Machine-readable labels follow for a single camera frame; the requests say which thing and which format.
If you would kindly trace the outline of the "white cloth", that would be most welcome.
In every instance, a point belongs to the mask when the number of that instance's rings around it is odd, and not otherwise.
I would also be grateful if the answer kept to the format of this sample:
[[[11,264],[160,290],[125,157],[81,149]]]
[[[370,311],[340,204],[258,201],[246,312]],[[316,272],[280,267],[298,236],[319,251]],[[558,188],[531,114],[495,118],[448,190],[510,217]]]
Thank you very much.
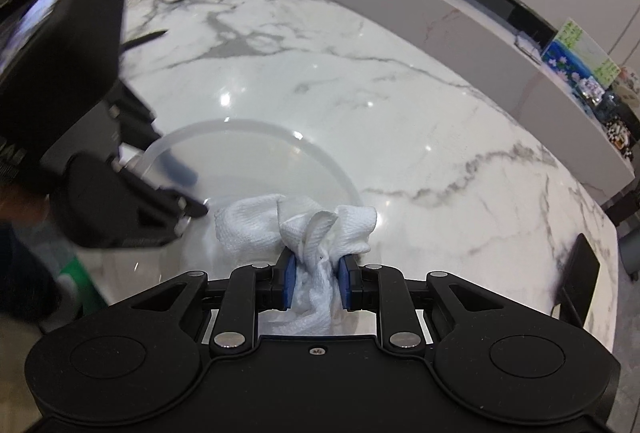
[[[352,335],[359,317],[343,309],[338,261],[371,250],[378,212],[340,205],[326,210],[308,197],[271,194],[233,202],[215,216],[216,239],[236,265],[295,257],[292,304],[258,317],[261,335]]]

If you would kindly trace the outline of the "clear plastic bowl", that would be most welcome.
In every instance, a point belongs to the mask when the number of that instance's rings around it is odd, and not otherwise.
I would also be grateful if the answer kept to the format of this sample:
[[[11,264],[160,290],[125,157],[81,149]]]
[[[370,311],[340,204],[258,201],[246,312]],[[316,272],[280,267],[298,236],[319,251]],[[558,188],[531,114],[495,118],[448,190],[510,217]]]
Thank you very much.
[[[198,173],[194,186],[169,179],[158,156],[169,149]],[[99,286],[116,303],[186,271],[226,278],[235,268],[215,235],[216,213],[233,202],[262,195],[307,196],[322,207],[360,205],[352,181],[338,164],[302,135],[258,121],[194,123],[164,135],[132,158],[129,169],[155,187],[175,188],[204,202],[207,216],[194,219],[183,236],[160,249],[106,251]]]

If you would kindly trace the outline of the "black pen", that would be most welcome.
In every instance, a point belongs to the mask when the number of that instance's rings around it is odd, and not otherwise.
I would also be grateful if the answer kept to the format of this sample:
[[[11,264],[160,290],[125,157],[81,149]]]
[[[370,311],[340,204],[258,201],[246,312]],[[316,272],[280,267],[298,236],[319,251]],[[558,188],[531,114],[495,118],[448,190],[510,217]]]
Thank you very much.
[[[132,50],[132,49],[136,48],[137,46],[140,46],[142,44],[149,43],[149,42],[154,41],[154,40],[156,40],[158,38],[161,38],[165,34],[167,34],[167,30],[166,29],[162,29],[162,30],[152,31],[152,32],[149,32],[148,34],[144,34],[143,36],[139,36],[139,37],[130,39],[130,40],[124,42],[120,46],[120,52],[125,53],[125,52],[127,52],[129,50]]]

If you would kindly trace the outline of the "black phone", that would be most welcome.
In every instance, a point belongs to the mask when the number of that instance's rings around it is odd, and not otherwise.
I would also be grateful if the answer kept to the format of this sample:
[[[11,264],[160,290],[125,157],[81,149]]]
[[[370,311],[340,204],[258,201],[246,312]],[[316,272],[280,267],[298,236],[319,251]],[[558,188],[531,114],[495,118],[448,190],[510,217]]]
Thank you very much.
[[[564,266],[554,304],[559,320],[584,327],[596,291],[600,262],[584,234],[579,234]]]

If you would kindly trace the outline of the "flower painting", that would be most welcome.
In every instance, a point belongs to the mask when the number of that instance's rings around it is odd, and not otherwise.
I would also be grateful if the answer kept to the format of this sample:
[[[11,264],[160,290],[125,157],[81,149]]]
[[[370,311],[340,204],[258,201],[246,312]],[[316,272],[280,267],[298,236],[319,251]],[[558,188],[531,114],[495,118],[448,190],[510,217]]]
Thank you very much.
[[[620,66],[578,25],[568,18],[541,54],[541,59],[570,86],[593,78],[603,89],[620,74]]]

